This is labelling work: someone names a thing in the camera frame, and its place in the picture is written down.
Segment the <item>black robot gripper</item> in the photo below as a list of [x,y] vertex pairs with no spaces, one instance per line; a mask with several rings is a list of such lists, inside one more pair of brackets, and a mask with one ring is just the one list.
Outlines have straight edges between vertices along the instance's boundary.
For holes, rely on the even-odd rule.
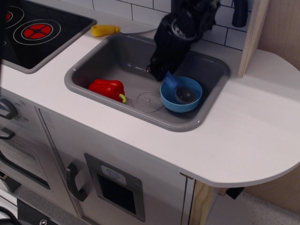
[[162,81],[167,71],[173,75],[191,45],[216,24],[219,0],[183,0],[176,12],[166,15],[154,36],[156,50],[146,72]]

